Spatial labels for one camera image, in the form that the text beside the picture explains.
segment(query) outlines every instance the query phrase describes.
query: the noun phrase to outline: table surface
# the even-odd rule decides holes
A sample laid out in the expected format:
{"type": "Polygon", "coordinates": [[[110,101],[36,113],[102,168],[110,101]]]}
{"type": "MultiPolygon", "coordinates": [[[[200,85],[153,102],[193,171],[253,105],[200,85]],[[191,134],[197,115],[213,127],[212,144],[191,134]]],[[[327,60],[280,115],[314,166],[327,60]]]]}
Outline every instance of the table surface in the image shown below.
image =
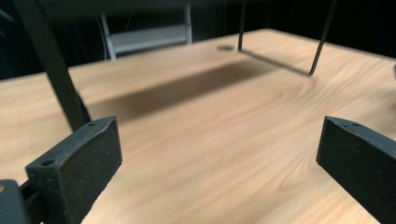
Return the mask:
{"type": "MultiPolygon", "coordinates": [[[[325,116],[396,139],[396,60],[272,30],[70,69],[123,164],[84,223],[376,223],[317,165],[325,116]],[[284,65],[271,63],[276,61],[284,65]]],[[[43,74],[0,82],[0,179],[71,133],[43,74]]]]}

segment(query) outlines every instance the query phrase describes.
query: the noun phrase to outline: wooden table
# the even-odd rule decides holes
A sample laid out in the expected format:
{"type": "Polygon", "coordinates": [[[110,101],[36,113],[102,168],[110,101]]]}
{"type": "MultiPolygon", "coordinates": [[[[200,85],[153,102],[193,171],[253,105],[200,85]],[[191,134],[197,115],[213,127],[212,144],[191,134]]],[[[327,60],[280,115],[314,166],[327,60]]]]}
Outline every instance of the wooden table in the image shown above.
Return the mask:
{"type": "MultiPolygon", "coordinates": [[[[217,50],[236,40],[71,69],[92,117],[118,117],[123,154],[84,223],[375,223],[315,159],[326,115],[396,139],[396,61],[326,44],[307,77],[217,50]]],[[[307,70],[317,43],[263,30],[244,48],[307,70]]],[[[0,178],[21,184],[71,131],[45,75],[0,90],[0,178]]]]}

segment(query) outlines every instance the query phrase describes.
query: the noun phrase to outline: black metal leg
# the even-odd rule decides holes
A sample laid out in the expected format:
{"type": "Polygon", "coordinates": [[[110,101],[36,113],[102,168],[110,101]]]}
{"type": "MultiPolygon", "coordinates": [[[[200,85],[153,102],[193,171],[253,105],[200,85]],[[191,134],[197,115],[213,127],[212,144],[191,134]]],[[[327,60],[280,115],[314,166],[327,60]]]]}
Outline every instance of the black metal leg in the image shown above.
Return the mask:
{"type": "Polygon", "coordinates": [[[238,50],[242,50],[242,42],[243,42],[243,39],[244,39],[244,32],[245,32],[246,10],[247,10],[247,0],[244,0],[242,2],[241,21],[240,21],[240,24],[239,24],[238,50]]]}
{"type": "Polygon", "coordinates": [[[337,0],[332,0],[332,4],[329,9],[329,14],[327,15],[326,22],[323,27],[323,31],[320,37],[320,42],[318,45],[317,53],[315,54],[314,62],[312,63],[311,71],[309,72],[309,76],[312,76],[317,68],[319,57],[321,50],[323,48],[324,42],[326,40],[327,33],[329,33],[330,25],[332,24],[332,17],[334,15],[335,6],[337,5],[337,0]]]}
{"type": "Polygon", "coordinates": [[[56,39],[35,0],[14,0],[21,21],[43,64],[58,101],[73,131],[91,121],[85,105],[75,90],[56,39]]]}

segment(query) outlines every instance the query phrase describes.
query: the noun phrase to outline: white chair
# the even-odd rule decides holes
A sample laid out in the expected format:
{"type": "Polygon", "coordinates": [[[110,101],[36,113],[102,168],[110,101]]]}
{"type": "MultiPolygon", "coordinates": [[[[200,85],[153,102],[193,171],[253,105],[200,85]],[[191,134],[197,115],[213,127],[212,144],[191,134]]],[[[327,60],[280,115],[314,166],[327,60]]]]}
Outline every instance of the white chair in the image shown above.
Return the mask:
{"type": "Polygon", "coordinates": [[[111,34],[108,29],[106,15],[102,13],[101,22],[111,60],[116,60],[117,54],[120,53],[177,44],[191,44],[190,5],[184,7],[184,17],[184,24],[111,34]]]}

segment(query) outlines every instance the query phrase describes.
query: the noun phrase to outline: screw hole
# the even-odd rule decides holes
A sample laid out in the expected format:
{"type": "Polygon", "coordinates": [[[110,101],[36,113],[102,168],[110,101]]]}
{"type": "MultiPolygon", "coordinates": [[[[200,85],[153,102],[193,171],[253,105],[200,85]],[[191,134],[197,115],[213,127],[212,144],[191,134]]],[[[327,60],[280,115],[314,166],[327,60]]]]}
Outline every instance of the screw hole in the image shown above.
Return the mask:
{"type": "Polygon", "coordinates": [[[41,162],[41,165],[42,165],[42,166],[49,166],[49,165],[51,165],[51,164],[53,164],[53,163],[54,163],[53,160],[48,160],[48,161],[43,161],[43,162],[41,162]]]}

